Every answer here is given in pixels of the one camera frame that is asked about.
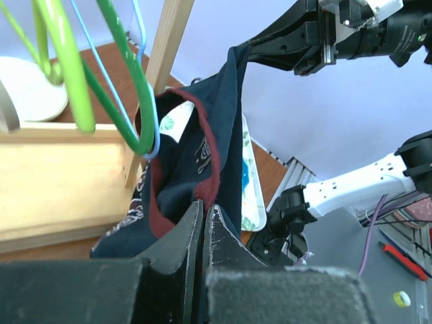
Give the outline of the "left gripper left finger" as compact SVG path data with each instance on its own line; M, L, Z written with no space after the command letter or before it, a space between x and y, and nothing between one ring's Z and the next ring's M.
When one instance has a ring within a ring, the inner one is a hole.
M131 259L1 264L2 323L194 323L203 204Z

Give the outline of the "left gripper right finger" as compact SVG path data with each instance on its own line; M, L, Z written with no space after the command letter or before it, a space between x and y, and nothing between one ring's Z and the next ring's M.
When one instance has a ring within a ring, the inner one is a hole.
M365 285L335 267L267 267L207 214L204 260L209 323L374 323Z

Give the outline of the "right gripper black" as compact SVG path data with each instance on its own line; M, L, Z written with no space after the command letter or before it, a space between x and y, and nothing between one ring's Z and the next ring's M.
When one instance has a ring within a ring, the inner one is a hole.
M311 33L298 33L304 22L316 24ZM307 76L333 65L335 46L361 29L343 31L337 22L334 14L322 10L319 1L296 1L270 26L240 46L252 46L249 62Z

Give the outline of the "navy tank top red trim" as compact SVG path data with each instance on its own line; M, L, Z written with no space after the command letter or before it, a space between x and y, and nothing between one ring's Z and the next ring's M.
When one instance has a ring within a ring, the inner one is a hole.
M160 137L158 155L133 193L126 218L92 247L90 257L135 257L162 238L190 204L217 205L230 230L242 223L242 85L249 46L229 49L215 75L156 98L159 117L185 102L194 105L179 140Z

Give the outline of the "light blue wire hanger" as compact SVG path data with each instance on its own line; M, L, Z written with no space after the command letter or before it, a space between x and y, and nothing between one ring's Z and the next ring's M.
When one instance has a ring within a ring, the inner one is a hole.
M114 96L115 102L110 99L103 87L99 84L99 81L95 75L92 73L91 69L88 67L87 63L83 61L82 63L86 81L91 90L94 92L99 103L102 104L103 109L107 112L111 121L121 134L121 137L126 141L126 144L132 149L134 153L150 161L154 159L159 152L160 127L153 87L147 81L141 66L144 50L146 48L146 30L144 27L140 6L137 1L132 2L140 31L139 49L137 53L133 53L129 48L126 31L124 30L122 22L112 2L98 1L97 4L132 78L133 85L138 96L139 117L142 124L141 130L136 130L132 125L131 119L126 113L126 108L124 107L124 104L122 103L122 100L120 99L87 31L80 11L78 10L76 3L72 1L71 5L84 31L94 58L96 59L98 66L102 71L103 76Z

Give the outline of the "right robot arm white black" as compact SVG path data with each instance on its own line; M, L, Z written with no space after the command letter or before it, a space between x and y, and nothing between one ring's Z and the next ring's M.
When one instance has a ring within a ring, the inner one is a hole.
M431 49L430 1L297 1L248 41L249 60L297 76L314 74L339 59L387 56L404 66L420 48ZM306 255L295 239L307 224L357 200L398 199L431 193L431 133L409 138L395 152L329 180L285 189L271 205L266 226L247 248L276 265L287 246Z

